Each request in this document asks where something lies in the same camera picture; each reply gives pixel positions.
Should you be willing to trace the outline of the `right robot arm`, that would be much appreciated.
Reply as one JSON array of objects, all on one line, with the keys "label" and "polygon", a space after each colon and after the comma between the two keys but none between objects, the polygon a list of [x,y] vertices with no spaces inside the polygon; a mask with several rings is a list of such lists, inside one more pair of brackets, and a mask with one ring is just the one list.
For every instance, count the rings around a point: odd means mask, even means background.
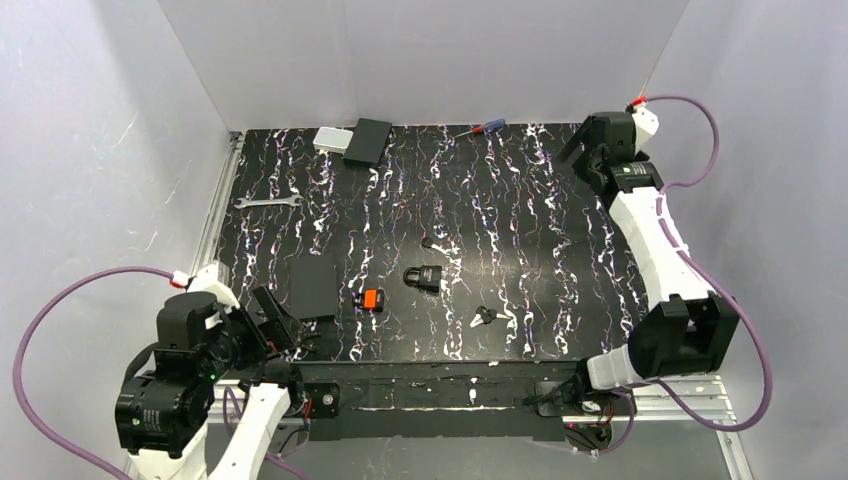
[{"label": "right robot arm", "polygon": [[657,132],[645,107],[589,115],[559,153],[624,234],[646,288],[648,313],[627,342],[578,362],[562,383],[539,382],[525,404],[562,416],[585,401],[604,405],[612,390],[668,376],[719,369],[739,323],[728,300],[684,260],[688,247],[659,211],[663,181],[642,148]]}]

